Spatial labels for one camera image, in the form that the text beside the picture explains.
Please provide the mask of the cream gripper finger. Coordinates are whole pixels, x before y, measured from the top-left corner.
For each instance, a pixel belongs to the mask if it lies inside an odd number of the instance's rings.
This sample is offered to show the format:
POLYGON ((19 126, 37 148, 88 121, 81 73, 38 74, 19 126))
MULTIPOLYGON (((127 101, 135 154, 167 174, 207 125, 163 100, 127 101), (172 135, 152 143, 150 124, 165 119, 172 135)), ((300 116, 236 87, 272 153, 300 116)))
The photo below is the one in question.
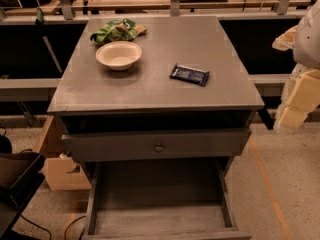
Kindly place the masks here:
POLYGON ((275 117, 275 129, 298 129, 320 105, 320 70, 297 63, 286 81, 275 117))
POLYGON ((272 43, 272 47, 280 51, 293 49, 296 30, 297 27, 293 26, 287 31, 285 31, 283 34, 281 34, 274 40, 274 42, 272 43))

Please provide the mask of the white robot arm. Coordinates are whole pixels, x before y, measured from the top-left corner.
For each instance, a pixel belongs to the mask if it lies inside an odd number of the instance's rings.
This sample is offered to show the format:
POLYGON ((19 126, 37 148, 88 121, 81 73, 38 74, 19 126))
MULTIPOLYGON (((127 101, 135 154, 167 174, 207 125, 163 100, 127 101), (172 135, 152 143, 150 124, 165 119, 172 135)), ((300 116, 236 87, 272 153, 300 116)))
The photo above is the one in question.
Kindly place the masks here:
POLYGON ((296 26, 277 37, 272 47, 291 49, 296 62, 283 87, 275 125, 278 130, 297 129, 320 105, 320 0, 296 26))

